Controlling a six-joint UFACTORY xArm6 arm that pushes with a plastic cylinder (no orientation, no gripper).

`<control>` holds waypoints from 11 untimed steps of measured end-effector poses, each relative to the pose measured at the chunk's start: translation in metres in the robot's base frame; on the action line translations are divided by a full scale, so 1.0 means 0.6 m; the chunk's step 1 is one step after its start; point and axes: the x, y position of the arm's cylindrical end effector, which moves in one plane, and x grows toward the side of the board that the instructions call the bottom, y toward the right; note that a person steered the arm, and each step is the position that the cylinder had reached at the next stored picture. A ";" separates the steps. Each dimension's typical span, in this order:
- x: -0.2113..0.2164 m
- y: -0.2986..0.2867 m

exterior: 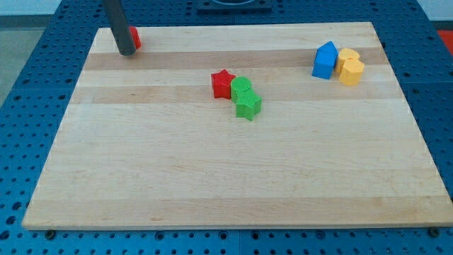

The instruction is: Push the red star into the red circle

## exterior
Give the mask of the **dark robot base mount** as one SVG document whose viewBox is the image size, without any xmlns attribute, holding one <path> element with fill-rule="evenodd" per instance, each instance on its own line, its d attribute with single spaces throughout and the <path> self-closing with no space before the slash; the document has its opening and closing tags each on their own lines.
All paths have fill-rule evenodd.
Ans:
<svg viewBox="0 0 453 255">
<path fill-rule="evenodd" d="M 197 0 L 196 10 L 215 11 L 271 11 L 273 0 Z"/>
</svg>

